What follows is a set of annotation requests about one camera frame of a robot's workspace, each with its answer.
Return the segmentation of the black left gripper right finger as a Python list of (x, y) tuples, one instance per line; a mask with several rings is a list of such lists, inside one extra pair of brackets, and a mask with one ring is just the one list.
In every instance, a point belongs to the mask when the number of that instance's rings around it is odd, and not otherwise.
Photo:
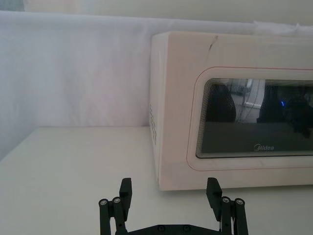
[(206, 196), (216, 220), (219, 222), (218, 235), (248, 235), (245, 201), (231, 200), (223, 196), (216, 178), (207, 179)]

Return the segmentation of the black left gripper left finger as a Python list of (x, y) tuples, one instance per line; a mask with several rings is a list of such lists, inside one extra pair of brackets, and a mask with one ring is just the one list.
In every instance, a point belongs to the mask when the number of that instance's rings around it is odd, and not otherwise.
[(132, 180), (123, 178), (119, 190), (119, 196), (114, 197), (111, 201), (101, 199), (99, 205), (100, 235), (111, 234), (110, 219), (115, 220), (116, 235), (127, 235), (128, 231), (125, 222), (128, 218), (128, 212), (132, 199)]

